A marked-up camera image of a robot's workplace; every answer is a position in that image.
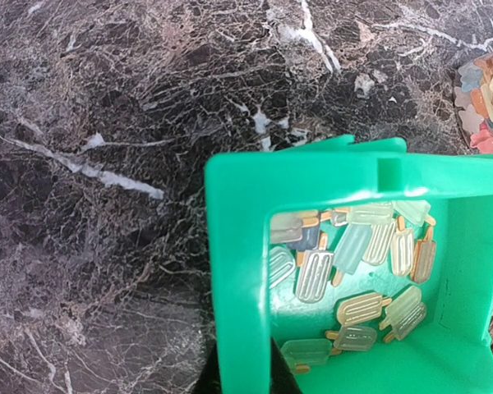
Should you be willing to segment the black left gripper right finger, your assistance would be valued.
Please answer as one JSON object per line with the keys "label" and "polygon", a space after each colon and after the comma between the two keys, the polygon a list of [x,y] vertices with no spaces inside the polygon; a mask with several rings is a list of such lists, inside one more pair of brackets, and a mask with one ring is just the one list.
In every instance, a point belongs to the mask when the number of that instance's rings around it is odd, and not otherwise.
{"label": "black left gripper right finger", "polygon": [[288,367],[278,345],[270,338],[270,393],[271,394],[302,394],[301,389]]}

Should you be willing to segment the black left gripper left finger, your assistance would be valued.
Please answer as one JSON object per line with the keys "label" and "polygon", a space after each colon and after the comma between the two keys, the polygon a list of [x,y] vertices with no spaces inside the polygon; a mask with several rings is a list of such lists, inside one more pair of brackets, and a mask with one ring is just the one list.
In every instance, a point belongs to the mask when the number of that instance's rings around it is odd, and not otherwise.
{"label": "black left gripper left finger", "polygon": [[217,346],[214,345],[196,382],[196,394],[221,393],[218,351]]}

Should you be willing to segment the green bin with popsicle candies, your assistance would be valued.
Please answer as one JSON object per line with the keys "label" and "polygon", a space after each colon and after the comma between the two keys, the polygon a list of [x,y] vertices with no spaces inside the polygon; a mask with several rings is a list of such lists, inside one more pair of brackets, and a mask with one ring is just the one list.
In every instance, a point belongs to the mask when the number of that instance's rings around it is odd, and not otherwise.
{"label": "green bin with popsicle candies", "polygon": [[270,393],[493,393],[493,155],[341,137],[209,160],[219,375]]}

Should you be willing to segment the clear plastic cup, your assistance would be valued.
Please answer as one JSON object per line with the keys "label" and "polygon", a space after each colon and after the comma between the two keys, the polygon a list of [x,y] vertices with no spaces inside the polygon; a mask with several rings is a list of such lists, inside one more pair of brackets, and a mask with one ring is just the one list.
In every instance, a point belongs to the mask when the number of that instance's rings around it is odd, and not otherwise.
{"label": "clear plastic cup", "polygon": [[466,145],[493,154],[493,53],[458,68],[454,107]]}

